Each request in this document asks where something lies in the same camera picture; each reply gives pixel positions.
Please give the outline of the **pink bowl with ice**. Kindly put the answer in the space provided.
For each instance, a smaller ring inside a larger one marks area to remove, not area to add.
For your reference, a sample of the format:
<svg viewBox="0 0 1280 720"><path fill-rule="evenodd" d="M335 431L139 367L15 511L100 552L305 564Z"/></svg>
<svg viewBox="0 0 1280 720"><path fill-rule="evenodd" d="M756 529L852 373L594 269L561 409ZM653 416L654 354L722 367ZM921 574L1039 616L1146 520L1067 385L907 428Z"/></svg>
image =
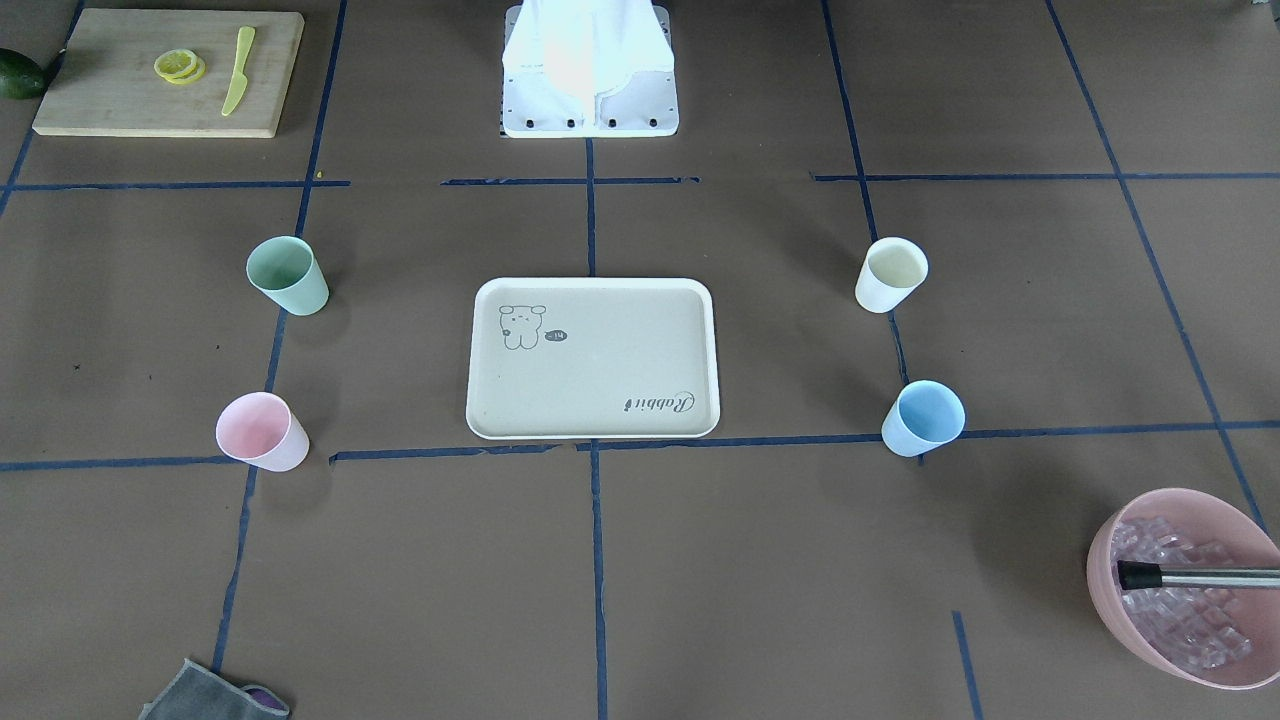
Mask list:
<svg viewBox="0 0 1280 720"><path fill-rule="evenodd" d="M1161 570L1277 568L1277 546L1230 503L1196 489L1143 493L1094 533L1085 579L1111 634L1147 664L1184 680L1252 691L1277 680L1277 588L1130 588L1125 562Z"/></svg>

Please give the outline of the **metal tongs black tip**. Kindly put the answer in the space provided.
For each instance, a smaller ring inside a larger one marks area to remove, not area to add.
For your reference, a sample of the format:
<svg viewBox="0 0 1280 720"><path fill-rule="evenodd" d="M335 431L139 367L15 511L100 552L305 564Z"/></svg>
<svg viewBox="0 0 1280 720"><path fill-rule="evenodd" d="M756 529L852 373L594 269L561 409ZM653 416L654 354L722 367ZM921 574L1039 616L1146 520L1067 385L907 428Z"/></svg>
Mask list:
<svg viewBox="0 0 1280 720"><path fill-rule="evenodd" d="M1224 589L1276 589L1279 568L1203 565L1160 565L1120 560L1115 562L1116 577L1123 591L1157 588L1224 588Z"/></svg>

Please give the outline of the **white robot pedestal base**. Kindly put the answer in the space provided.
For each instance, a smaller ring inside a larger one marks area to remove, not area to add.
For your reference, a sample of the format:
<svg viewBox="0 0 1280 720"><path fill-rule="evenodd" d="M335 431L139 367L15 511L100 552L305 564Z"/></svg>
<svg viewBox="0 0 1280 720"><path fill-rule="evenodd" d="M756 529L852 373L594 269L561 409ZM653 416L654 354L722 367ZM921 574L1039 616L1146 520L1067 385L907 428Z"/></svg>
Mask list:
<svg viewBox="0 0 1280 720"><path fill-rule="evenodd" d="M678 132L669 13L653 1L524 1L506 12L500 129L509 138Z"/></svg>

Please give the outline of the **grey folded cloth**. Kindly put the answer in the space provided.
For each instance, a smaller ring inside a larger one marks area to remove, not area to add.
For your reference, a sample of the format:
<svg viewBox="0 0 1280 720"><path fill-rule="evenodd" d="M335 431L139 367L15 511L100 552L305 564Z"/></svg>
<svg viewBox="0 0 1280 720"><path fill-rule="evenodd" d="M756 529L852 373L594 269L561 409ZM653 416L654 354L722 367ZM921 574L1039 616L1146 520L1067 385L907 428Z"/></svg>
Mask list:
<svg viewBox="0 0 1280 720"><path fill-rule="evenodd" d="M291 706L264 685L237 685L186 659L138 719L291 719Z"/></svg>

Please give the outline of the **cream rabbit serving tray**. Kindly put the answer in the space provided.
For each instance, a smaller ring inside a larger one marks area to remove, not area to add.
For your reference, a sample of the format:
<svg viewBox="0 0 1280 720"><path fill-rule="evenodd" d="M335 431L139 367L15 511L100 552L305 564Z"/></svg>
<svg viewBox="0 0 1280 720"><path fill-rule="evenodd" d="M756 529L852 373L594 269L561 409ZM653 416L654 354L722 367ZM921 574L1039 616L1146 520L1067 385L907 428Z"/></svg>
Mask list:
<svg viewBox="0 0 1280 720"><path fill-rule="evenodd" d="M486 282L465 418L484 439L707 436L721 420L709 290L689 278Z"/></svg>

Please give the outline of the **wooden cutting board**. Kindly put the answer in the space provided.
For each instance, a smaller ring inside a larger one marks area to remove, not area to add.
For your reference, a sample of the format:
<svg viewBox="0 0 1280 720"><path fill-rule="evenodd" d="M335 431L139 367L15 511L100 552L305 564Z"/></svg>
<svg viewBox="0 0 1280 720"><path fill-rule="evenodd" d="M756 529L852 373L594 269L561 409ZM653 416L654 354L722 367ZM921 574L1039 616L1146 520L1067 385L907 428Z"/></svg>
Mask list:
<svg viewBox="0 0 1280 720"><path fill-rule="evenodd" d="M248 88L221 117L241 26L256 28ZM303 31L298 12L87 8L32 128L42 136L271 138ZM206 61L201 79L179 86L154 73L154 60L175 47Z"/></svg>

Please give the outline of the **yellow lemon slices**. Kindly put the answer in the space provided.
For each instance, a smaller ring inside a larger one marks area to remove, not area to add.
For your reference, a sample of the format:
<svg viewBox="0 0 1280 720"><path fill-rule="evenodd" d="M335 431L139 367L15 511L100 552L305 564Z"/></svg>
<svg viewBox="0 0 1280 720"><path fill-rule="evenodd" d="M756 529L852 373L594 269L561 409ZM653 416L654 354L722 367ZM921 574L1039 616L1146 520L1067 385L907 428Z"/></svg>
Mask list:
<svg viewBox="0 0 1280 720"><path fill-rule="evenodd" d="M206 61L187 47L175 47L154 60L154 73L170 85L191 85L201 79L206 69Z"/></svg>

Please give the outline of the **cream plastic cup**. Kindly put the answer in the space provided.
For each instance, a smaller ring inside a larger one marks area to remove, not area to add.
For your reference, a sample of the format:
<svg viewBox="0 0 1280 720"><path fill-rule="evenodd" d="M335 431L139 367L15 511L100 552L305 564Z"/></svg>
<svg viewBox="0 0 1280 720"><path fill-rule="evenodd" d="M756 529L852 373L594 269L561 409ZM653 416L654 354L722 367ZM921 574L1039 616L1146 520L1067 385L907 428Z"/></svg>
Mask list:
<svg viewBox="0 0 1280 720"><path fill-rule="evenodd" d="M929 261L920 246L902 237L877 240L867 250L855 300L869 313L890 313L925 282Z"/></svg>

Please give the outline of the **blue plastic cup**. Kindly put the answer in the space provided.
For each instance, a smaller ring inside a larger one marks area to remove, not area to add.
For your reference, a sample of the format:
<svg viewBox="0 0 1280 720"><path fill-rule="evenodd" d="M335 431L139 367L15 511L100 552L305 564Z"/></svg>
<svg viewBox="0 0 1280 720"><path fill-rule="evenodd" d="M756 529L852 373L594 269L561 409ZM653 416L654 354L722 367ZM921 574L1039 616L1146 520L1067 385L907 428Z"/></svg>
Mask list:
<svg viewBox="0 0 1280 720"><path fill-rule="evenodd" d="M966 424L966 409L950 387L937 380L906 384L881 428L884 446L902 457L915 457L954 442Z"/></svg>

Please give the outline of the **yellow plastic knife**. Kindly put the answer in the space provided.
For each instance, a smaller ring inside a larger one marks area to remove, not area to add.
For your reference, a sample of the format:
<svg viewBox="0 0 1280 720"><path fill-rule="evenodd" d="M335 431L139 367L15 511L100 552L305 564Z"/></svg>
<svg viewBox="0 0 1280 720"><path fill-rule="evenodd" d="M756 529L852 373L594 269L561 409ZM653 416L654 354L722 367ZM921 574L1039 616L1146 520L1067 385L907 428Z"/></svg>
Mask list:
<svg viewBox="0 0 1280 720"><path fill-rule="evenodd" d="M221 117L229 117L239 106L247 88L248 77L246 74L246 65L250 59L250 53L253 46L256 37L256 28L252 26L241 26L236 36L236 54L233 58L233 65L230 69L229 85L227 88L227 95L221 105Z"/></svg>

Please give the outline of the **green avocado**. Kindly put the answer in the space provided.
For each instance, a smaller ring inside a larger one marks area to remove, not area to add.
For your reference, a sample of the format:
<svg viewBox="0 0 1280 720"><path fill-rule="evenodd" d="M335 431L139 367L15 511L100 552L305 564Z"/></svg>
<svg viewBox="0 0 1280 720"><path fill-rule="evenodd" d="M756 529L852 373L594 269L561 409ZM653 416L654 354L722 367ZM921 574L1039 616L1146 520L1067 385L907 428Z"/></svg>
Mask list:
<svg viewBox="0 0 1280 720"><path fill-rule="evenodd" d="M47 86L46 70L42 65L15 50L0 49L0 94L3 99L42 97Z"/></svg>

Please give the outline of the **green plastic cup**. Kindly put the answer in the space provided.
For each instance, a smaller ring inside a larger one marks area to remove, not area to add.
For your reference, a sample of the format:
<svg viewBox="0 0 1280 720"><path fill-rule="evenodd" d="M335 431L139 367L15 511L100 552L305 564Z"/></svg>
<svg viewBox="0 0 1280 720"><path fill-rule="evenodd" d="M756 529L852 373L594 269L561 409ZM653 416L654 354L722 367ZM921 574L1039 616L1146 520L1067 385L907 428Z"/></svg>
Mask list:
<svg viewBox="0 0 1280 720"><path fill-rule="evenodd" d="M296 316L320 311L330 297L312 249L300 237L262 241L250 252L244 270L256 290Z"/></svg>

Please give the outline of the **pink plastic cup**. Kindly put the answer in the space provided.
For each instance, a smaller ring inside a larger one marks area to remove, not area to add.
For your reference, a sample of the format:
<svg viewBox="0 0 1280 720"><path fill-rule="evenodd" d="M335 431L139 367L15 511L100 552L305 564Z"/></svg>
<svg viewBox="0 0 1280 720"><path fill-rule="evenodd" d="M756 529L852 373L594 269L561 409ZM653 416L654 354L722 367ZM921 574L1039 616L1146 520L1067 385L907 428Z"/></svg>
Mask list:
<svg viewBox="0 0 1280 720"><path fill-rule="evenodd" d="M215 424L220 451L268 471L289 471L308 455L310 438L291 406L269 392L252 392L228 404Z"/></svg>

